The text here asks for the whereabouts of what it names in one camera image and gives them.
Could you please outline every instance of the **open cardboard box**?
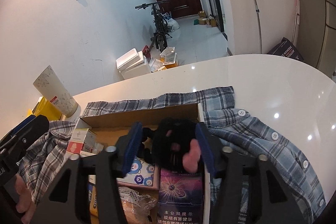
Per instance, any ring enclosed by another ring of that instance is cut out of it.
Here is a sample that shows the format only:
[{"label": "open cardboard box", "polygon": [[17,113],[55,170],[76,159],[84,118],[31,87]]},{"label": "open cardboard box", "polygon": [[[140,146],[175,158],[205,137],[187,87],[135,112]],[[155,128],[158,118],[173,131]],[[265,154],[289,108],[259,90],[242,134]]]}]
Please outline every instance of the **open cardboard box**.
[{"label": "open cardboard box", "polygon": [[[89,128],[97,135],[96,141],[102,143],[104,147],[107,147],[115,145],[120,136],[126,135],[134,122],[142,122],[144,127],[149,127],[154,130],[157,128],[160,121],[167,117],[204,122],[201,104],[185,104],[159,109],[125,111],[98,116],[81,117],[78,119],[75,129]],[[206,169],[204,177],[203,224],[208,224],[210,215],[210,174]],[[140,194],[149,194],[157,199],[159,197],[158,190],[148,190],[147,188],[134,189],[139,191]],[[157,223],[156,215],[157,207],[151,212],[153,224]],[[95,216],[91,215],[91,222],[92,224],[96,224],[99,223],[99,220]]]}]

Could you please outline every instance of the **bicycle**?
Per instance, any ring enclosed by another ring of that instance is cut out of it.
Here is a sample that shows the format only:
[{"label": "bicycle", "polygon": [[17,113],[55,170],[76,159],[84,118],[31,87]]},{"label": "bicycle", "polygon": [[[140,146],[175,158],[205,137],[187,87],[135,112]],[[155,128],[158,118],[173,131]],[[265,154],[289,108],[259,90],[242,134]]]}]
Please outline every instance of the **bicycle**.
[{"label": "bicycle", "polygon": [[156,8],[156,5],[166,2],[170,2],[170,0],[161,0],[148,4],[144,3],[135,7],[138,10],[146,9],[149,6],[152,7],[152,15],[154,15],[153,23],[155,24],[156,32],[154,33],[154,37],[151,38],[151,41],[155,42],[156,49],[160,52],[163,52],[163,50],[168,47],[166,35],[172,37],[168,34],[168,31],[171,31],[171,26],[168,26],[168,23],[162,16],[160,10]]}]

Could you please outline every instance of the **screw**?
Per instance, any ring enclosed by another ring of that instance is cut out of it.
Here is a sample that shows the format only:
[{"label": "screw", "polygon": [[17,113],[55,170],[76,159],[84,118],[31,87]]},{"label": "screw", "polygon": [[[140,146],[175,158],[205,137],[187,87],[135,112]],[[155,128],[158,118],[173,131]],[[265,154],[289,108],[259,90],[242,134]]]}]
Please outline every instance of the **screw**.
[{"label": "screw", "polygon": [[79,159],[79,155],[78,154],[72,154],[69,159],[71,159],[71,160],[78,160]]},{"label": "screw", "polygon": [[260,154],[258,158],[259,158],[259,160],[261,160],[261,161],[267,161],[267,160],[268,160],[267,156],[264,155],[264,154]]},{"label": "screw", "polygon": [[117,150],[117,148],[115,146],[108,146],[105,149],[105,151],[109,152],[109,153],[115,152],[116,150]]},{"label": "screw", "polygon": [[224,146],[223,147],[223,152],[224,153],[232,153],[233,149],[229,146]]}]

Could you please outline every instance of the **plaid fabric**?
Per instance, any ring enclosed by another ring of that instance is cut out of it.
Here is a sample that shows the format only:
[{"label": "plaid fabric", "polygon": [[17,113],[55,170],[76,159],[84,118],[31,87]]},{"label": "plaid fabric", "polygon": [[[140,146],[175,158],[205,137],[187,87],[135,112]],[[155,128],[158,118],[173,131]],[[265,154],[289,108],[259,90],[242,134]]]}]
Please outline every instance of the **plaid fabric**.
[{"label": "plaid fabric", "polygon": [[[202,104],[206,125],[224,145],[246,155],[267,155],[288,185],[307,223],[313,223],[325,208],[325,202],[319,206],[324,195],[312,166],[304,169],[302,163],[307,160],[304,154],[280,134],[278,140],[272,140],[271,134],[275,131],[259,119],[251,117],[247,111],[243,117],[239,116],[240,109],[234,108],[234,91],[231,86],[186,94],[168,93],[154,99],[92,102],[86,107],[84,116],[189,103]],[[33,199],[37,203],[61,168],[74,126],[75,123],[71,122],[51,122],[49,132],[37,140],[20,161],[20,175],[32,190]],[[212,205],[216,202],[220,183],[220,179],[211,180]],[[248,182],[243,181],[240,223],[246,221],[247,204]]]}]

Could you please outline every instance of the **white table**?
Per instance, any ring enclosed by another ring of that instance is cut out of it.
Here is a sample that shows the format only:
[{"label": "white table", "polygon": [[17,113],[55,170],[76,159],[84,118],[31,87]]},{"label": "white table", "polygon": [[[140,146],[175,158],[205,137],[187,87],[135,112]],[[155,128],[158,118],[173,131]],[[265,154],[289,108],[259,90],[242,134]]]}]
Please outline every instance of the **white table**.
[{"label": "white table", "polygon": [[237,55],[132,78],[76,95],[79,109],[72,119],[92,101],[154,98],[229,85],[235,90],[236,108],[258,117],[304,152],[329,202],[336,189],[336,84],[292,59]]}]

